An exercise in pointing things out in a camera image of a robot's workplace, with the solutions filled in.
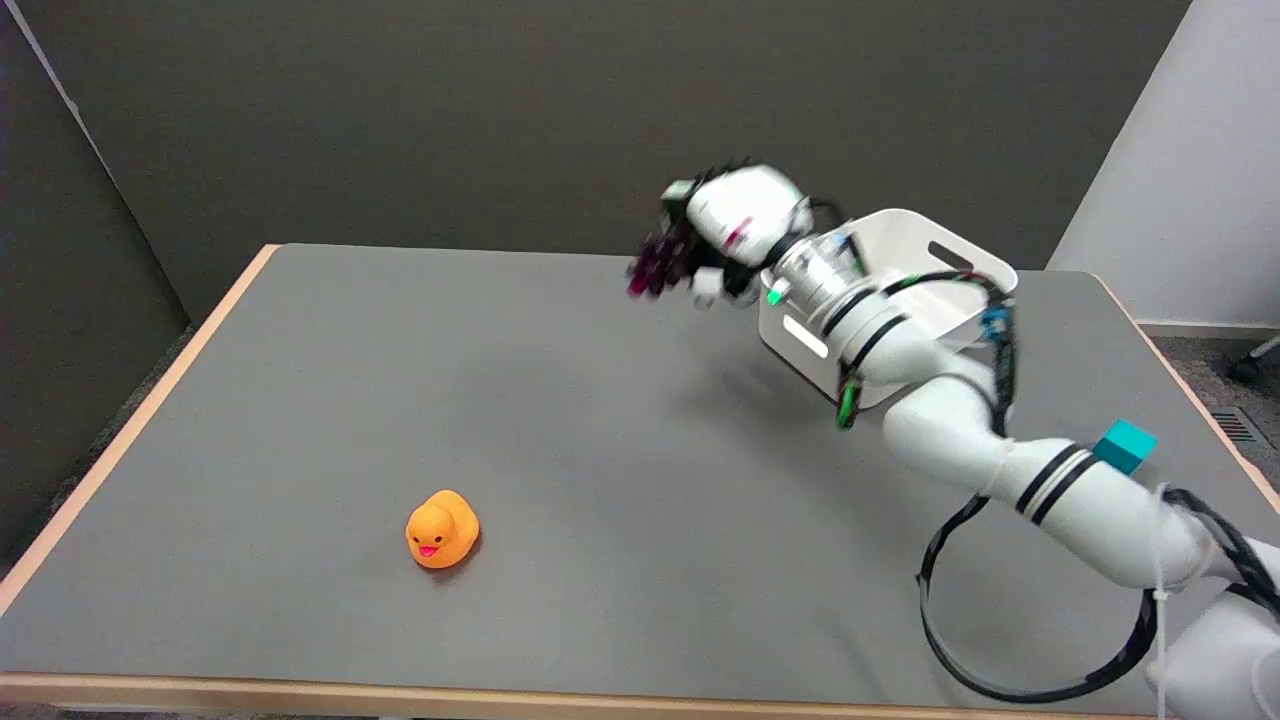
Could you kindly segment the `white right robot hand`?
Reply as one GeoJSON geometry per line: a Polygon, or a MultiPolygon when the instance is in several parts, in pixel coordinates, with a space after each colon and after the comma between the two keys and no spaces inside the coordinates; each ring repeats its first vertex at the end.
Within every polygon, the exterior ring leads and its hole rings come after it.
{"type": "Polygon", "coordinates": [[[815,229],[812,200],[765,164],[739,161],[676,179],[660,193],[660,228],[628,264],[630,296],[685,284],[699,307],[754,304],[756,278],[815,229]]]}

